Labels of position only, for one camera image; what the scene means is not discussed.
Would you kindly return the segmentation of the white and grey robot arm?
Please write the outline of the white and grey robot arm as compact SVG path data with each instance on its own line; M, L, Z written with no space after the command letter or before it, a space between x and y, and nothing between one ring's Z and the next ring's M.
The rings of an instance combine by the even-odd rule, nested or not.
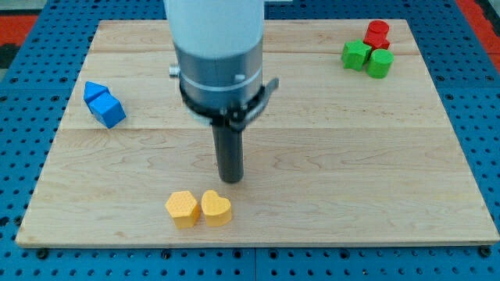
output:
M212 126L241 132L279 80L263 83L263 0L165 0L177 54L170 73L186 106Z

